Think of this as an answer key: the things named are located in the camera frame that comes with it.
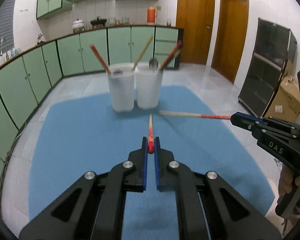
screw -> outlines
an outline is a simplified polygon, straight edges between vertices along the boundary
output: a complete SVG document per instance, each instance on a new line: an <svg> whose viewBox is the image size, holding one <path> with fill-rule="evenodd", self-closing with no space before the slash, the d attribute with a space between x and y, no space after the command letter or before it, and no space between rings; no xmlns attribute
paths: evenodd
<svg viewBox="0 0 300 240"><path fill-rule="evenodd" d="M94 174L93 171L88 171L88 172L86 172L86 174L84 175L84 177L85 177L86 179L93 179L94 176L95 176L95 174Z"/></svg>
<svg viewBox="0 0 300 240"><path fill-rule="evenodd" d="M207 173L207 177L208 177L209 179L216 179L216 178L218 177L218 174L217 174L216 172L214 172L214 171L209 171L209 172Z"/></svg>
<svg viewBox="0 0 300 240"><path fill-rule="evenodd" d="M169 166L170 167L172 167L172 168L177 168L177 167L179 167L179 163L178 162L176 162L176 161L172 161L172 162L169 162Z"/></svg>
<svg viewBox="0 0 300 240"><path fill-rule="evenodd" d="M123 166L125 167L125 168L131 168L132 166L133 166L133 162L131 162L131 161L125 161L124 163L123 163Z"/></svg>

white plastic container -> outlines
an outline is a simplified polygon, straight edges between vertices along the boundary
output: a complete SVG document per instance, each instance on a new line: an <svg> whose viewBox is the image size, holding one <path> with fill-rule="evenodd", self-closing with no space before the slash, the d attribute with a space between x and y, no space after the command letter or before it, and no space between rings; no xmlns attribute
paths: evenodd
<svg viewBox="0 0 300 240"><path fill-rule="evenodd" d="M141 62L135 70L137 104L141 109L156 108L162 84L163 72L151 70L148 62Z"/></svg>
<svg viewBox="0 0 300 240"><path fill-rule="evenodd" d="M120 63L110 66L108 76L112 108L115 112L129 112L134 108L134 72L132 63Z"/></svg>

white pot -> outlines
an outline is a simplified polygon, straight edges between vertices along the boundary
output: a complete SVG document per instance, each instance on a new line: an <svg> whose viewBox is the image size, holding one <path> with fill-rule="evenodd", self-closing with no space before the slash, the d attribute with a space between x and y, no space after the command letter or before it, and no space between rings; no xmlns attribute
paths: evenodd
<svg viewBox="0 0 300 240"><path fill-rule="evenodd" d="M84 28L84 20L79 20L77 19L76 21L73 22L72 29L77 30Z"/></svg>

black cabinet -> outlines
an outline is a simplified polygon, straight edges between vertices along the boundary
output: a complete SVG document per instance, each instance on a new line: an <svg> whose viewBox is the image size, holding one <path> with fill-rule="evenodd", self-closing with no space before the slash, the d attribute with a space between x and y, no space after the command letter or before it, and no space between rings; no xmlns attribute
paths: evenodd
<svg viewBox="0 0 300 240"><path fill-rule="evenodd" d="M287 65L292 66L297 41L290 29L259 19L256 44L239 95L255 116L263 117L271 104Z"/></svg>

gray shutter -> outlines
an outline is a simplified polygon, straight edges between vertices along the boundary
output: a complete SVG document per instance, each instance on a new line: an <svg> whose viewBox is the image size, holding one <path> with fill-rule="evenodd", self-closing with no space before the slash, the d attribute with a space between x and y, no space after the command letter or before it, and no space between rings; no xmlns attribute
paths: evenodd
<svg viewBox="0 0 300 240"><path fill-rule="evenodd" d="M4 36L7 41L7 50L14 47L13 41L13 11L16 0L5 0L0 6L0 50L1 38Z"/></svg>

